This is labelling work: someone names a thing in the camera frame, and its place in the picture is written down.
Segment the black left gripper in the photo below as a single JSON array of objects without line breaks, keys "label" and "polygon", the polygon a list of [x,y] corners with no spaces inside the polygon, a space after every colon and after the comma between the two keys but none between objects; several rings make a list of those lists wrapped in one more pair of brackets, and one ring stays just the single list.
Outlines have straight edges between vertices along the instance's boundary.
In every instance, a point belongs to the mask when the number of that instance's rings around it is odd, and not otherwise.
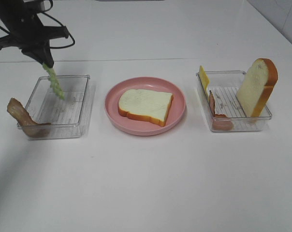
[{"label": "black left gripper", "polygon": [[69,38],[69,32],[64,25],[45,26],[38,14],[46,14],[53,7],[53,2],[48,2],[45,7],[43,0],[0,0],[0,20],[7,33],[0,37],[0,50],[5,47],[15,46],[25,56],[32,58],[48,68],[53,68],[54,60],[50,47],[45,46],[49,40],[57,38]]}]

